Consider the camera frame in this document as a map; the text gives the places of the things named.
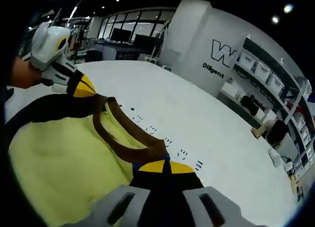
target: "white tabletop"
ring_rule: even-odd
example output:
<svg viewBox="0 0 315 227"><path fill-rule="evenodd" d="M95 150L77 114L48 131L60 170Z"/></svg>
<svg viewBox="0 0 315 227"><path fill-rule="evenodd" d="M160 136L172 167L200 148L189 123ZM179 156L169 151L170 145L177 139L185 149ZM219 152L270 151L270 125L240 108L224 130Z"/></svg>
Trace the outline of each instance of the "white tabletop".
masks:
<svg viewBox="0 0 315 227"><path fill-rule="evenodd" d="M287 174L273 166L269 144L263 138L256 140L250 125L223 103L148 62L104 61L77 66L99 94L116 97L140 127L148 128L153 136L167 137L171 159L192 166L205 186L237 203L247 220L280 227L290 218L296 198ZM43 85L16 90L6 105L7 119L34 99L51 93L51 88Z"/></svg>

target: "person's arm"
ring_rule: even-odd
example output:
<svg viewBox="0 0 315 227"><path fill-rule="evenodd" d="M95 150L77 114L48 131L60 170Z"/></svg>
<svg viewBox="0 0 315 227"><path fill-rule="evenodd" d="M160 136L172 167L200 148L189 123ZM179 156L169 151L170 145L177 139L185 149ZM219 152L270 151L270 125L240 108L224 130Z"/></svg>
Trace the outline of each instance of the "person's arm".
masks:
<svg viewBox="0 0 315 227"><path fill-rule="evenodd" d="M16 57L8 86L26 89L40 83L41 71L34 68L29 61Z"/></svg>

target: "glass wall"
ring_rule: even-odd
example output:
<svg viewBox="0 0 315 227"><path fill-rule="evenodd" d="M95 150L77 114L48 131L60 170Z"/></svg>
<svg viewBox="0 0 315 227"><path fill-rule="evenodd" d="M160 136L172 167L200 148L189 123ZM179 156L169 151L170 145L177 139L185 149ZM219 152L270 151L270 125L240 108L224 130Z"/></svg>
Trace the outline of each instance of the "glass wall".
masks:
<svg viewBox="0 0 315 227"><path fill-rule="evenodd" d="M166 21L173 18L175 10L141 10L124 14L113 15L103 19L98 38L110 39L113 29L131 31L131 42L136 34L145 36L156 36Z"/></svg>

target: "black ceiling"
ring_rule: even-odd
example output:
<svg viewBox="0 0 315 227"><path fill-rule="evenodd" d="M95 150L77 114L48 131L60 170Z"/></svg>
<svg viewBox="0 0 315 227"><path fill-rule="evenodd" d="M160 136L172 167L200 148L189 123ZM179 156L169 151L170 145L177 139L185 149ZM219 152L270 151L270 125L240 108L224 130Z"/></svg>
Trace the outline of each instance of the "black ceiling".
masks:
<svg viewBox="0 0 315 227"><path fill-rule="evenodd" d="M79 0L62 0L54 8L63 7L63 17L69 17ZM170 6L177 7L181 0L82 0L74 16L106 16L124 10ZM315 56L313 3L308 0L207 0L214 8L236 15L271 36L299 65L304 75L315 88L314 70L311 57ZM293 4L294 9L284 14L285 4ZM278 15L279 24L271 23L271 17Z"/></svg>

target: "brown strap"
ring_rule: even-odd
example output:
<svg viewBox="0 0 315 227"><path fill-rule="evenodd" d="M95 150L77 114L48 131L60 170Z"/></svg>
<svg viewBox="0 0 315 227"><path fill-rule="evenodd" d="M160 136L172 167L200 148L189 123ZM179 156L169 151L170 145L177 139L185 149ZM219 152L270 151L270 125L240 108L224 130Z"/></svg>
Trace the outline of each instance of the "brown strap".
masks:
<svg viewBox="0 0 315 227"><path fill-rule="evenodd" d="M93 125L105 142L109 144L115 154L125 162L129 163L148 163L162 160L166 154L164 140L159 140L133 123L120 109L114 97L103 97L96 95L96 108L93 114ZM112 136L104 129L100 116L105 103L108 106L120 125L136 140L147 146L144 149L133 149L116 142Z"/></svg>

